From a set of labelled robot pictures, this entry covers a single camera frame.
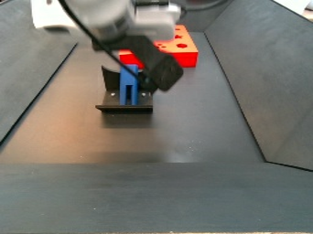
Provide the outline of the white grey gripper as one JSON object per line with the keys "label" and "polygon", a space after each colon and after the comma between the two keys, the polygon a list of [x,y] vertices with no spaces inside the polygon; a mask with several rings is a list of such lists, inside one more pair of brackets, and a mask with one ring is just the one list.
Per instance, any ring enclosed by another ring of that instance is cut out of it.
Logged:
{"label": "white grey gripper", "polygon": [[[31,0],[37,29],[62,30],[83,37],[78,23],[66,13],[62,0]],[[105,41],[123,36],[170,40],[181,18],[181,6],[170,0],[65,0],[79,22]]]}

